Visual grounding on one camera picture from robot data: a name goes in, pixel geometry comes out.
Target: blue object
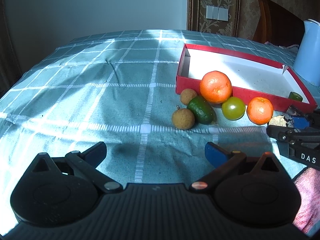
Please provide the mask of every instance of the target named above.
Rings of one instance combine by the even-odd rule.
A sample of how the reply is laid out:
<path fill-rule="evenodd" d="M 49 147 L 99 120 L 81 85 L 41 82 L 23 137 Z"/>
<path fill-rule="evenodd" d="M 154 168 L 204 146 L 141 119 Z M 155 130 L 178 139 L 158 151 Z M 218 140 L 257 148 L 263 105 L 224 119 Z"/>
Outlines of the blue object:
<path fill-rule="evenodd" d="M 310 126 L 310 122 L 302 116 L 291 116 L 293 119 L 293 128 L 305 129 Z"/>
<path fill-rule="evenodd" d="M 304 26 L 305 33 L 293 69 L 311 84 L 320 86 L 320 23 L 308 19 Z"/>
<path fill-rule="evenodd" d="M 219 149 L 219 147 L 215 147 L 211 142 L 208 142 L 205 145 L 204 155 L 208 162 L 215 168 L 218 168 L 219 166 L 226 163 L 231 157 L 231 154 L 226 155 Z"/>

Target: red box lid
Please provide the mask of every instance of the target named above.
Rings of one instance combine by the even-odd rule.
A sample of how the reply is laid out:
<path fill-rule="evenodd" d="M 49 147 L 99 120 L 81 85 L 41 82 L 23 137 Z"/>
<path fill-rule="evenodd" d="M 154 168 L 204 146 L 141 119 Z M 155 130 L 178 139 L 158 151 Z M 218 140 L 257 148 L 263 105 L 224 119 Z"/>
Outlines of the red box lid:
<path fill-rule="evenodd" d="M 246 105 L 252 98 L 264 97 L 271 101 L 275 111 L 286 112 L 290 105 L 294 105 L 310 113 L 317 107 L 300 78 L 282 63 L 239 51 L 195 44 L 185 44 L 183 48 L 177 70 L 176 93 L 191 88 L 200 95 L 202 76 L 213 70 L 228 75 L 232 95 L 241 98 Z M 259 81 L 255 82 L 257 75 L 262 76 L 260 85 Z M 290 90 L 302 95 L 303 102 L 288 99 Z"/>

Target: wall switch panel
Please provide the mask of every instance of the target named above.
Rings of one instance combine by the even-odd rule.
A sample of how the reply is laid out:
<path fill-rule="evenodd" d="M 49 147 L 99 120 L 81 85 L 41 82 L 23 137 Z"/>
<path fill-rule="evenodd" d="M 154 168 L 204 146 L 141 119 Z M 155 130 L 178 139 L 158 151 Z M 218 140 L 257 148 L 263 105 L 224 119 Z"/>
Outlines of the wall switch panel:
<path fill-rule="evenodd" d="M 228 21 L 229 10 L 216 6 L 207 5 L 205 17 L 207 19 Z"/>
<path fill-rule="evenodd" d="M 218 20 L 218 10 L 219 7 L 213 7 L 213 18 L 214 20 Z"/>
<path fill-rule="evenodd" d="M 213 13 L 213 6 L 207 5 L 207 11 L 206 11 L 205 17 L 207 19 L 213 19 L 212 13 Z"/>
<path fill-rule="evenodd" d="M 228 21 L 229 10 L 225 8 L 219 8 L 218 10 L 218 18 L 219 21 Z"/>

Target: mandarin orange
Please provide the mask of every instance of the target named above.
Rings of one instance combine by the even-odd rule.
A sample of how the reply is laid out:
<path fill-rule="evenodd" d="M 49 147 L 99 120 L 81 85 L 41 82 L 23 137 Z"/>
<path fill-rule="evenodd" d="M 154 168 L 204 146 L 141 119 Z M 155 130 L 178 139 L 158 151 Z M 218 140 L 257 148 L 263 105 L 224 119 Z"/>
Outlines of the mandarin orange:
<path fill-rule="evenodd" d="M 273 105 L 267 98 L 253 98 L 248 104 L 247 115 L 250 121 L 257 125 L 266 124 L 273 116 Z"/>
<path fill-rule="evenodd" d="M 232 94 L 231 81 L 220 71 L 205 74 L 200 82 L 200 93 L 210 103 L 221 104 Z"/>

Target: blue kettle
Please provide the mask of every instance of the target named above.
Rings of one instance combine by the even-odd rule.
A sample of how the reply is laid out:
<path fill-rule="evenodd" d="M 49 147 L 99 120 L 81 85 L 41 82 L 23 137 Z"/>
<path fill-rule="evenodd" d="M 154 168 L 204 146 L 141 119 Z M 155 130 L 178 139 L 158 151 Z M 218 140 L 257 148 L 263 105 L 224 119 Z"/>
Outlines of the blue kettle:
<path fill-rule="evenodd" d="M 294 71 L 306 81 L 320 86 L 320 23 L 308 19 L 304 21 L 305 32 L 297 57 L 293 63 Z"/>

